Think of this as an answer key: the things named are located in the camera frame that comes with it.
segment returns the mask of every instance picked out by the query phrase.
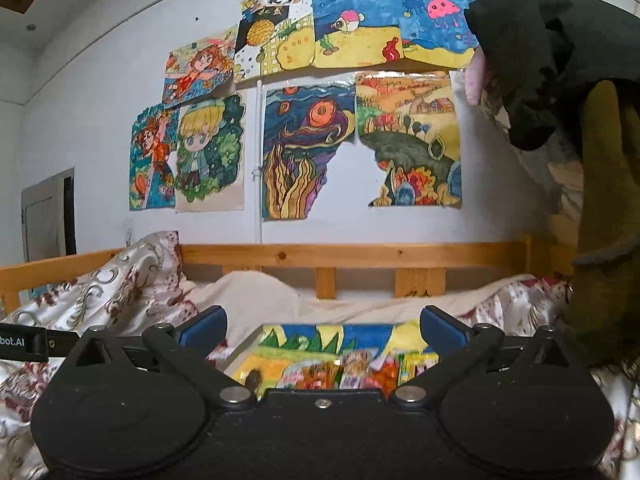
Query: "snack package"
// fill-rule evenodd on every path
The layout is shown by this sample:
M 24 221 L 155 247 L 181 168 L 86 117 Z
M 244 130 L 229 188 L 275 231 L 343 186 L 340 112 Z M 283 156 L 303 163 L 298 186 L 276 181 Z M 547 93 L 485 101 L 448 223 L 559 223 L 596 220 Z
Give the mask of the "snack package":
M 398 361 L 393 356 L 387 356 L 379 369 L 369 369 L 362 387 L 379 388 L 388 399 L 391 392 L 398 387 L 398 368 Z
M 278 381 L 277 388 L 297 390 L 331 390 L 339 366 L 335 362 L 302 361 L 289 365 Z
M 428 352 L 427 354 L 407 353 L 398 356 L 398 386 L 413 379 L 416 375 L 428 370 L 438 363 L 438 354 Z
M 377 348 L 365 350 L 352 350 L 342 356 L 343 370 L 340 379 L 341 390 L 356 390 L 361 388 L 364 377 L 367 375 L 367 367 L 378 352 Z

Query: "black jacket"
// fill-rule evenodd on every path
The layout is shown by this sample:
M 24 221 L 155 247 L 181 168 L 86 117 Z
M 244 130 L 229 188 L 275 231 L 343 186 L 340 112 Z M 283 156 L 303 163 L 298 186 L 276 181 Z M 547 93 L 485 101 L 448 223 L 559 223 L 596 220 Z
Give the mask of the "black jacket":
M 640 83 L 640 19 L 600 0 L 477 0 L 465 11 L 495 72 L 510 141 L 539 148 L 558 121 L 581 152 L 580 108 L 601 80 Z

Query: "blue gripper pad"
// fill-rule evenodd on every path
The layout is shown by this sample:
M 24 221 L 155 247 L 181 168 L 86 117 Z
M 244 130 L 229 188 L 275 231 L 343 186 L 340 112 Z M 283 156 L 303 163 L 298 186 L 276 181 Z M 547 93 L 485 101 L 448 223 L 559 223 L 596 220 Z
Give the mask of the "blue gripper pad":
M 226 327 L 225 309 L 213 305 L 177 327 L 174 336 L 178 344 L 195 350 L 205 358 L 225 340 Z
M 470 327 L 434 305 L 420 313 L 420 335 L 441 359 L 463 347 L 473 334 Z

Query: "pink jellyfish drawing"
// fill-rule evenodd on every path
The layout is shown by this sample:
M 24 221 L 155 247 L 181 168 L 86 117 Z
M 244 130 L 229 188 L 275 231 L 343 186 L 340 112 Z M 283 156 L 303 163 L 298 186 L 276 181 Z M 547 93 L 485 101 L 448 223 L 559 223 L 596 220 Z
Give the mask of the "pink jellyfish drawing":
M 451 19 L 453 20 L 453 25 L 455 27 L 458 27 L 458 22 L 456 21 L 456 14 L 460 12 L 460 9 L 455 3 L 450 2 L 449 0 L 431 0 L 428 4 L 424 6 L 424 8 L 427 9 L 429 17 L 433 20 L 436 20 L 436 23 L 435 23 L 436 27 L 440 27 L 440 25 L 438 24 L 438 21 L 440 18 L 442 18 L 442 21 L 444 22 L 444 27 L 449 28 L 449 25 L 447 25 L 447 16 L 451 16 Z

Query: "silver bolt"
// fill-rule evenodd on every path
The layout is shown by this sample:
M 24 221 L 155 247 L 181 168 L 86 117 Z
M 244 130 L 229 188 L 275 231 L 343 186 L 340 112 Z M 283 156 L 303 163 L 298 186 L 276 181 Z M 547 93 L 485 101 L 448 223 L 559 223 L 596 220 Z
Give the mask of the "silver bolt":
M 332 405 L 332 402 L 329 399 L 318 399 L 315 402 L 316 406 L 321 410 L 324 410 Z
M 427 395 L 420 386 L 400 386 L 396 390 L 396 397 L 404 402 L 418 402 Z
M 242 386 L 229 386 L 220 391 L 220 398 L 230 404 L 245 402 L 251 397 L 251 391 Z

